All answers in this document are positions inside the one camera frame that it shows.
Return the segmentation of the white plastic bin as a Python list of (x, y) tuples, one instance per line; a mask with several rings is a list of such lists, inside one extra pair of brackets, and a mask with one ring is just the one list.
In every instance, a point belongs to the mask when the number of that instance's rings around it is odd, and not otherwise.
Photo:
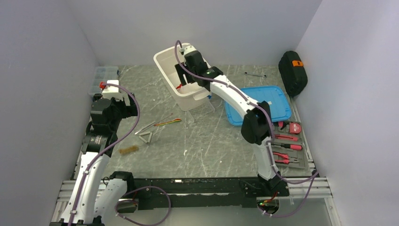
[(211, 92), (197, 83), (189, 83), (183, 75), (180, 81), (178, 69), (181, 69), (175, 57), (174, 47), (156, 53), (153, 60), (162, 74), (162, 79), (172, 98), (182, 111), (189, 111), (210, 103)]

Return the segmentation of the red pliers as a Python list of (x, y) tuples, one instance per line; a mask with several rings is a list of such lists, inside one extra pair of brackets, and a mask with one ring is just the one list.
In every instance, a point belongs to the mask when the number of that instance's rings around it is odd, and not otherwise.
[(277, 156), (277, 159), (275, 159), (276, 163), (281, 163), (281, 164), (299, 163), (299, 160), (297, 158), (290, 157), (287, 154), (273, 152), (273, 155)]

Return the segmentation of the silver wrench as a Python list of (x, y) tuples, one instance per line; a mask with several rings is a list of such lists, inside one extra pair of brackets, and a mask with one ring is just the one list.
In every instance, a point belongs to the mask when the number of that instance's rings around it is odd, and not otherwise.
[(265, 74), (256, 74), (256, 73), (248, 73), (248, 72), (244, 72), (245, 75), (250, 75), (250, 76), (256, 76), (256, 77), (267, 77), (267, 75)]

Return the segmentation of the grey tool set tray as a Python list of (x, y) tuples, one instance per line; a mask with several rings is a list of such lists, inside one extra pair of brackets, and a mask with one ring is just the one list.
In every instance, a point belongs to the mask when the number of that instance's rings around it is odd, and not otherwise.
[(275, 139), (271, 143), (275, 163), (294, 169), (308, 168), (303, 127), (298, 121), (273, 123)]

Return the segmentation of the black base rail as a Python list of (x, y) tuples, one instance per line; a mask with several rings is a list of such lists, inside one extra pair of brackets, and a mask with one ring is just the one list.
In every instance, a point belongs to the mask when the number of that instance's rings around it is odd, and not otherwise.
[(290, 195), (279, 178), (267, 182), (260, 177), (232, 178), (135, 178), (123, 199), (135, 200), (139, 210), (241, 206), (255, 208), (262, 198)]

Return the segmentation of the clear compartment organizer box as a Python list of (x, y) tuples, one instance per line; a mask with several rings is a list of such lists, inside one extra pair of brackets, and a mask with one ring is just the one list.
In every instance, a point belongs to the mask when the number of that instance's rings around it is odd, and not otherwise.
[(108, 80), (117, 80), (119, 77), (119, 68), (117, 66), (99, 66), (94, 70), (94, 78), (92, 85), (88, 90), (88, 94), (93, 97), (97, 93), (101, 93), (102, 90), (99, 87), (101, 82), (107, 82)]

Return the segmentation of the brown test tube brush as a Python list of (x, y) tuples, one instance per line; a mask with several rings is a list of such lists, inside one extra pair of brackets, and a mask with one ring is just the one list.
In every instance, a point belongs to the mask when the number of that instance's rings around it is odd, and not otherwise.
[(139, 147), (136, 146), (136, 145), (133, 145), (133, 146), (130, 146), (130, 147), (126, 147), (126, 148), (121, 148), (121, 149), (119, 149), (119, 153), (120, 153), (121, 155), (126, 155), (126, 154), (129, 154), (129, 153), (136, 152), (136, 151), (138, 151), (138, 150), (139, 150)]

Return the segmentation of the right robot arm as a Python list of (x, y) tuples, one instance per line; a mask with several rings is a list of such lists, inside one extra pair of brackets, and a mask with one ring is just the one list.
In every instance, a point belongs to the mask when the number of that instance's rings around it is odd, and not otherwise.
[(275, 134), (271, 130), (269, 104), (250, 98), (217, 67), (208, 67), (199, 51), (182, 49), (181, 54), (184, 56), (184, 63), (178, 64), (185, 73), (199, 86), (221, 97), (241, 116), (243, 120), (241, 134), (252, 145), (257, 160), (258, 174), (263, 178), (259, 183), (259, 189), (264, 195), (273, 194), (278, 188), (274, 180), (278, 177), (278, 169), (271, 149), (271, 141)]

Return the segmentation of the red handled screwdriver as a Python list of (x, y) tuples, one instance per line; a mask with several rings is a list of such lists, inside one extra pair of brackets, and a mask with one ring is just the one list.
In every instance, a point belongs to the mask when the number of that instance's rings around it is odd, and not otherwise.
[(303, 148), (301, 145), (294, 145), (294, 144), (272, 144), (272, 146), (278, 146), (281, 148), (286, 148), (286, 149), (291, 149), (291, 150), (296, 150), (296, 151), (301, 151)]

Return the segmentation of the red utility knife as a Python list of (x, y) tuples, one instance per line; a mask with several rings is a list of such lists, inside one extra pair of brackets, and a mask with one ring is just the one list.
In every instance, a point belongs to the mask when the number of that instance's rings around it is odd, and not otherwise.
[(299, 138), (296, 136), (289, 136), (289, 135), (281, 135), (281, 134), (275, 134), (276, 139), (282, 139), (282, 140), (289, 140), (293, 142), (299, 141)]

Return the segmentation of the clear test tube rack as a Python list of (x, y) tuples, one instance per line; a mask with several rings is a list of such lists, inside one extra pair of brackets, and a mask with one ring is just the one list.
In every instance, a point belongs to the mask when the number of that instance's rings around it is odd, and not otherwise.
[(191, 110), (188, 110), (186, 112), (187, 121), (189, 123), (194, 123), (195, 121), (204, 118), (206, 115), (214, 112), (215, 108), (213, 107), (213, 105), (210, 103), (210, 101), (206, 101), (202, 105), (195, 107)]

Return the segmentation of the black tool case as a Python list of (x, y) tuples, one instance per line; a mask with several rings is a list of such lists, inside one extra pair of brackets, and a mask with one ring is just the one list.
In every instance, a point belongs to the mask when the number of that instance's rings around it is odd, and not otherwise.
[(290, 97), (299, 95), (308, 83), (304, 64), (295, 51), (283, 54), (278, 64), (285, 90)]

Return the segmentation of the red tape measure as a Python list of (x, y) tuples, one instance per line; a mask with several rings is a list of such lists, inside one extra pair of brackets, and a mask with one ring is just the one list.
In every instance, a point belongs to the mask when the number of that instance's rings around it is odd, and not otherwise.
[(300, 134), (302, 132), (302, 126), (297, 122), (290, 122), (287, 124), (288, 133), (290, 134)]

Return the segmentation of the blue plastic tray lid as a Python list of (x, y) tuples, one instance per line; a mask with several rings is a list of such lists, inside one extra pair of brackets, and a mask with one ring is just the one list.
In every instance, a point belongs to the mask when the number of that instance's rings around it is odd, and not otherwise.
[[(289, 102), (283, 90), (278, 86), (248, 87), (241, 88), (241, 91), (255, 100), (266, 101), (270, 107), (272, 122), (285, 121), (292, 116)], [(225, 111), (231, 125), (242, 125), (243, 119), (227, 102), (225, 102)]]

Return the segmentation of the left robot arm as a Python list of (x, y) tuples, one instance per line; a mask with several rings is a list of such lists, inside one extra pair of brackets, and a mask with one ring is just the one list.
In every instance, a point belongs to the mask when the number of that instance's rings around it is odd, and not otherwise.
[(111, 174), (111, 187), (97, 197), (102, 174), (114, 146), (123, 139), (117, 137), (122, 119), (140, 117), (140, 108), (133, 93), (128, 93), (129, 104), (124, 98), (96, 94), (90, 112), (90, 122), (80, 149), (80, 169), (72, 194), (59, 220), (52, 226), (103, 226), (105, 212), (120, 197), (134, 194), (132, 173), (116, 171)]

